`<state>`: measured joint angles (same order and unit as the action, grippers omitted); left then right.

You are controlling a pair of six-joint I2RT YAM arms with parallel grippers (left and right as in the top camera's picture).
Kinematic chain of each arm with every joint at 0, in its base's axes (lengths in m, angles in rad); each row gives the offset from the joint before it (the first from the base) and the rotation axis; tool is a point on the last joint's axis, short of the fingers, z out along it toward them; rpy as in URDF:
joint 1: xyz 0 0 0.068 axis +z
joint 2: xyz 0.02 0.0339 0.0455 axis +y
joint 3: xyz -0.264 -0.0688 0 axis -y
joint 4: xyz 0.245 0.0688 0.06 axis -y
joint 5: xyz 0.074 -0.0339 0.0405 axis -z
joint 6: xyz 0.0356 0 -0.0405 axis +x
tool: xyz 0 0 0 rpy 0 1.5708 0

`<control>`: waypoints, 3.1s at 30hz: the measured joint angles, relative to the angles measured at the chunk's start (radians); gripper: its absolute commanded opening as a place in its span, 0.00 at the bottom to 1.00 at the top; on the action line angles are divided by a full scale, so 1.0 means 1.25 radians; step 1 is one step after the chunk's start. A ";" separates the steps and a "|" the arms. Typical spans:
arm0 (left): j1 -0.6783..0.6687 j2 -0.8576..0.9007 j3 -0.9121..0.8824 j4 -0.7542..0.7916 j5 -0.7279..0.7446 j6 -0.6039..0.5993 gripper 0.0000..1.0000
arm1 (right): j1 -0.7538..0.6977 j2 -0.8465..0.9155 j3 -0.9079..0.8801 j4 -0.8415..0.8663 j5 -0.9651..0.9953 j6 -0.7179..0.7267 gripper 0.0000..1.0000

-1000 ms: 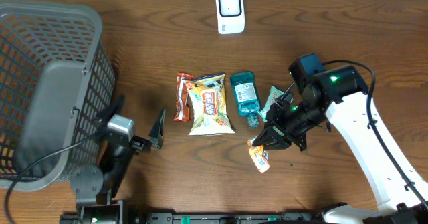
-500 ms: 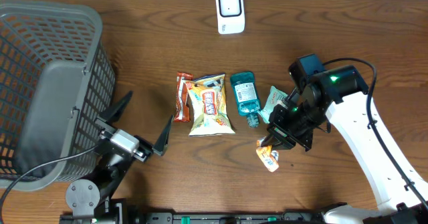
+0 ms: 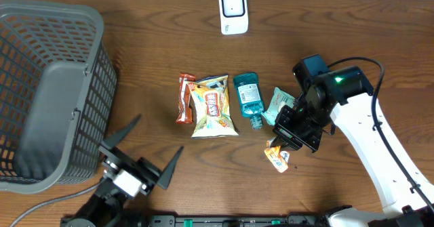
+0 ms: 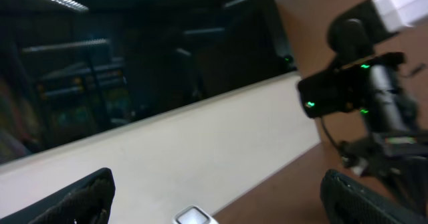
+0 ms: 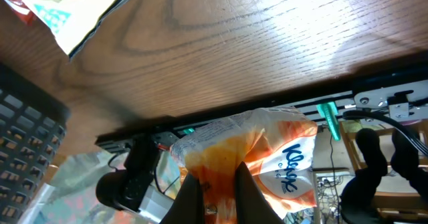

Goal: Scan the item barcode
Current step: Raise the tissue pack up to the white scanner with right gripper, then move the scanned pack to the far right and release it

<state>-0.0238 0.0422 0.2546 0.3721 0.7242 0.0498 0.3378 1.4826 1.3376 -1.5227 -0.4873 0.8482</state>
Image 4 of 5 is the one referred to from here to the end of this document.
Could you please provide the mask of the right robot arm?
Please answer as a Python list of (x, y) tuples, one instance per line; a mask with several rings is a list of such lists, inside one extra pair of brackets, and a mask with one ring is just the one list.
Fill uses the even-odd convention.
[(375, 46), (427, 21), (427, 0), (365, 0), (328, 29), (334, 58), (298, 83), (307, 117), (360, 113), (367, 135), (334, 144), (345, 168), (368, 173), (408, 209), (427, 214), (427, 131), (418, 106), (401, 85), (402, 52), (376, 54)]

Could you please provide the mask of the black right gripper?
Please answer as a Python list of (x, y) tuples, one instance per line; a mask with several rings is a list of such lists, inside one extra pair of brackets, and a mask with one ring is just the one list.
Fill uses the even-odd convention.
[(337, 146), (345, 168), (377, 178), (400, 204), (427, 210), (427, 131), (371, 133)]

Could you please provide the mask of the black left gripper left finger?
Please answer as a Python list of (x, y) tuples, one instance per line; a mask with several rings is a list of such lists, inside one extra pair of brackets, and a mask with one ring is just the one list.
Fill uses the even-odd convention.
[(2, 224), (108, 224), (116, 186), (101, 168), (40, 201), (1, 218)]

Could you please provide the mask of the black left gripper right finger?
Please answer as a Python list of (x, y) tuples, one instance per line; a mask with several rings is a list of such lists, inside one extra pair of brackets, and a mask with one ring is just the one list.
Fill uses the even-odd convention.
[(333, 224), (427, 224), (427, 218), (334, 169), (327, 170), (322, 179), (320, 198)]

